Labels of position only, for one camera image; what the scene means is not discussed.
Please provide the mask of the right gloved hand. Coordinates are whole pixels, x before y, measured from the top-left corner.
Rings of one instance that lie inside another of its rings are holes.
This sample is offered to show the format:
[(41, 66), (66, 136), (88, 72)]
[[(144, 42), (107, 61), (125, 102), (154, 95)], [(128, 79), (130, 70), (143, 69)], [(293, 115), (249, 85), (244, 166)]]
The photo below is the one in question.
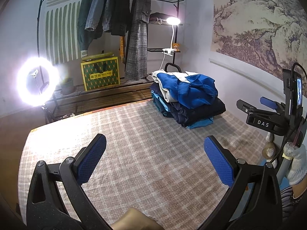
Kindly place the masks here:
[(288, 142), (284, 146), (284, 155), (292, 158), (292, 164), (286, 173), (289, 185), (297, 185), (306, 176), (306, 148), (304, 145), (297, 147)]

